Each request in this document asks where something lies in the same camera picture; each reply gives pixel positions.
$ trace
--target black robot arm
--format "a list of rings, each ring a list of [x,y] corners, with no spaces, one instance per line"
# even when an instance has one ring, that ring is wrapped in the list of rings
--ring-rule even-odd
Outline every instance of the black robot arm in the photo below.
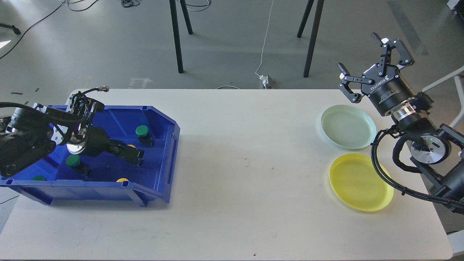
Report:
[[[71,97],[66,111],[41,104],[0,102],[2,107],[16,107],[11,117],[0,118],[0,174],[5,177],[34,164],[55,150],[67,145],[72,154],[98,156],[103,151],[140,166],[143,150],[111,139],[104,129],[93,126],[96,112],[104,104],[86,97],[90,91],[108,91],[106,86],[78,92]]]
[[[372,143],[372,162],[379,176],[389,185],[416,198],[438,202],[452,212],[464,214],[464,136],[449,126],[442,124],[436,128],[428,118],[432,108],[432,99],[425,93],[414,93],[408,83],[400,75],[400,69],[414,64],[409,51],[399,39],[393,41],[372,33],[373,38],[382,48],[379,63],[367,69],[362,77],[352,77],[345,66],[338,64],[342,74],[339,89],[352,102],[360,102],[368,96],[374,107],[382,116],[391,116],[395,125],[387,130],[379,131]],[[400,53],[398,65],[391,65],[392,50]],[[361,84],[361,93],[353,93],[348,83]],[[411,190],[395,182],[381,169],[377,160],[377,147],[387,134],[400,137],[393,153],[393,162],[409,172],[424,174],[433,184],[432,195]],[[411,161],[415,167],[407,166],[400,161],[400,152],[406,141],[410,141]],[[438,174],[431,165],[445,160],[451,152],[451,144],[461,149],[460,162],[446,175]]]

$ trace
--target blue plastic bin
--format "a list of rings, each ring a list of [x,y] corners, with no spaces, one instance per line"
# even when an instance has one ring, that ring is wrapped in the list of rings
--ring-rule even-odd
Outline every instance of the blue plastic bin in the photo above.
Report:
[[[66,106],[50,106],[66,109]],[[103,128],[108,137],[133,144],[144,150],[138,168],[110,153],[81,157],[92,168],[85,177],[65,163],[70,155],[66,146],[57,146],[47,157],[13,177],[1,177],[0,187],[11,188],[44,205],[53,200],[132,200],[142,207],[148,201],[162,199],[169,203],[180,128],[177,123],[151,106],[106,106],[96,112],[94,126]],[[142,147],[135,134],[139,125],[148,126],[155,138],[153,148]],[[42,175],[45,181],[32,181]],[[116,182],[120,178],[129,181]]]

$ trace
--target green cap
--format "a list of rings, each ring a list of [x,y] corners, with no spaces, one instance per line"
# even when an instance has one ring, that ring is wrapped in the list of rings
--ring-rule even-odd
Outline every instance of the green cap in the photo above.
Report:
[[[33,177],[31,180],[34,180],[34,181],[45,181],[45,177],[42,176],[42,175],[37,175],[35,177]]]
[[[140,125],[135,129],[135,133],[139,137],[145,137],[148,134],[148,127],[145,125]]]
[[[81,163],[81,157],[79,155],[69,155],[66,158],[66,165],[69,167],[77,167]]]

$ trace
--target yellow plate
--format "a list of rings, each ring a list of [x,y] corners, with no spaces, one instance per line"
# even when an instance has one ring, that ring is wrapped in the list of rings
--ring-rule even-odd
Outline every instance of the yellow plate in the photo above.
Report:
[[[362,154],[338,157],[330,166],[329,179],[335,194],[358,210],[381,210],[393,198],[393,188],[375,172],[371,158]]]

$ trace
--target gray floor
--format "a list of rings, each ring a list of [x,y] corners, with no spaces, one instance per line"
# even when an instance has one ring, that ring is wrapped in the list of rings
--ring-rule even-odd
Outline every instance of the gray floor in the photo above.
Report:
[[[260,63],[272,0],[212,1],[207,10],[190,12],[193,35],[187,34],[179,13],[184,74],[177,73],[168,1],[142,0],[138,7],[122,8],[119,1],[101,0],[83,12],[72,12],[63,5],[0,60],[0,99],[62,104],[72,90],[100,85],[259,88],[254,72]],[[92,2],[71,7],[82,9]],[[275,0],[273,4],[258,72],[278,80],[280,89],[336,88],[340,73],[337,62],[343,62],[353,75],[361,75],[379,60],[380,48],[371,32],[398,37],[410,48],[416,64],[403,69],[402,74],[415,91],[464,64],[464,23],[445,0],[328,0],[310,76],[303,78],[314,12],[301,39],[296,32],[306,2]],[[206,0],[187,3],[204,4]],[[59,4],[57,0],[0,1],[0,22],[14,24],[24,32]],[[0,56],[18,39],[11,30],[0,28],[0,41],[12,40],[0,49]],[[450,123],[460,110],[453,81],[430,90],[429,95],[435,100],[432,120],[437,125]],[[10,112],[0,110],[0,114]],[[456,129],[464,132],[464,123]],[[439,170],[448,171],[456,160],[454,155],[451,163],[441,164]],[[0,193],[0,202],[14,196],[4,189]],[[14,202],[1,205],[0,229]],[[441,206],[437,211],[446,231],[464,229],[461,215]]]

